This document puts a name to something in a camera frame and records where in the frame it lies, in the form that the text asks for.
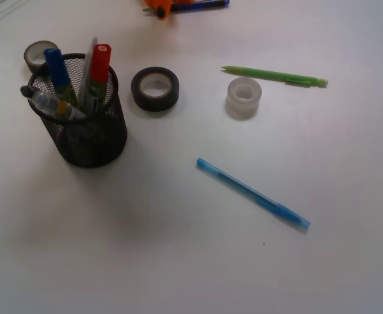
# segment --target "black mesh pencil cup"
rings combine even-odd
[[[68,74],[78,94],[85,54],[64,55]],[[50,77],[38,73],[45,71],[44,64],[31,78],[28,86],[55,95]],[[118,95],[118,78],[112,68],[108,72],[106,105],[98,113],[83,120],[61,121],[38,110],[29,100],[30,107],[42,119],[56,148],[69,163],[80,167],[100,167],[123,151],[127,130]]]

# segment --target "pen clip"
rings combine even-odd
[[[286,83],[297,84],[297,85],[305,85],[312,86],[312,82],[309,80],[286,80]]]

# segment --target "orange object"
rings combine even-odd
[[[171,0],[145,0],[146,5],[153,8],[158,18],[165,21],[170,15]],[[191,3],[194,0],[173,0],[174,3]]]

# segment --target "black electrical tape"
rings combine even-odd
[[[141,89],[141,82],[145,77],[151,74],[165,75],[171,82],[169,91],[158,97],[146,95]],[[139,71],[133,77],[131,89],[135,103],[140,108],[152,112],[164,111],[171,108],[176,104],[180,95],[180,83],[177,76],[163,67],[148,67]]]
[[[58,49],[58,46],[50,41],[38,41],[30,46],[24,52],[24,61],[26,61],[29,70],[35,74],[39,70],[42,64],[34,63],[36,59],[44,59],[43,52],[46,49],[53,48]],[[39,72],[38,75],[45,77],[48,73],[48,67],[43,67],[42,72]]]

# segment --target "blue ballpoint pen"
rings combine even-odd
[[[270,200],[268,197],[264,196],[260,192],[257,192],[253,188],[250,188],[248,185],[245,185],[244,183],[236,180],[227,173],[223,172],[221,169],[218,169],[217,167],[211,165],[201,158],[197,160],[197,167],[219,178],[224,183],[232,186],[239,192],[243,193],[245,196],[248,196],[251,200],[254,200],[258,205],[266,208],[266,210],[272,212],[280,218],[287,220],[296,227],[306,230],[308,229],[310,222],[305,218],[300,217],[298,214],[294,213],[287,207],[284,207],[283,205]]]
[[[229,5],[229,0],[205,0],[197,1],[193,3],[173,3],[171,5],[171,12],[183,12],[190,10],[203,10],[203,9],[214,9],[220,7],[226,7]],[[153,9],[144,9],[143,11],[153,11]]]

